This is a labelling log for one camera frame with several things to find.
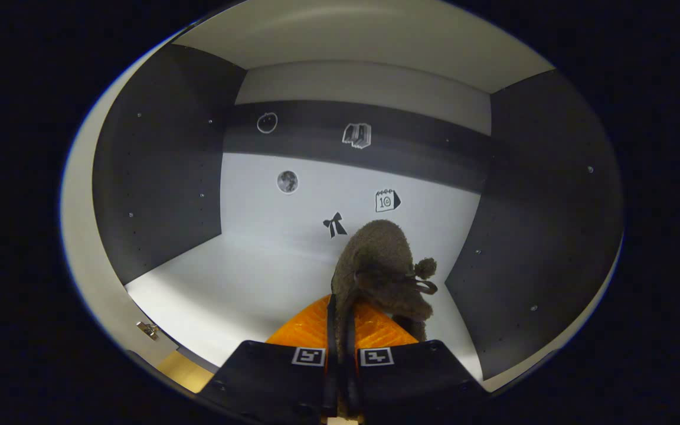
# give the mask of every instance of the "rat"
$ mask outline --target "rat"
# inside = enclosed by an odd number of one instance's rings
[[[421,294],[433,294],[437,287],[416,276],[426,280],[436,271],[437,262],[432,258],[413,264],[408,240],[398,225],[389,220],[366,223],[348,240],[332,276],[338,347],[345,346],[342,336],[346,318],[361,298],[392,314],[393,320],[419,342],[425,341],[424,321],[432,315],[432,307]]]

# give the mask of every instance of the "white floor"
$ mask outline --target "white floor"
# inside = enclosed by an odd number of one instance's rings
[[[285,170],[299,177],[291,195],[276,186]],[[375,194],[383,189],[397,192],[396,210],[375,212]],[[437,260],[432,282],[439,290],[426,296],[434,308],[427,337],[445,342],[481,382],[469,331],[444,285],[469,233],[478,194],[326,162],[225,153],[220,201],[222,235],[126,286],[138,306],[187,349],[222,365],[244,339],[265,341],[330,293],[348,237],[368,221],[386,218],[405,231],[414,261]],[[335,213],[348,235],[330,238],[322,221]]]

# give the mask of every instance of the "white ceiling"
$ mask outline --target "white ceiling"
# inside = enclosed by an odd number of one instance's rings
[[[248,0],[174,44],[246,70],[356,60],[426,71],[488,93],[553,69],[513,36],[438,0]]]

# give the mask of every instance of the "bow icon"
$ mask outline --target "bow icon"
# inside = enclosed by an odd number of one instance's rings
[[[342,220],[342,215],[340,215],[339,212],[335,213],[335,216],[332,217],[332,220],[324,220],[324,227],[329,228],[329,238],[332,239],[335,237],[335,229],[337,229],[338,234],[348,234],[343,226],[340,224],[340,220]]]

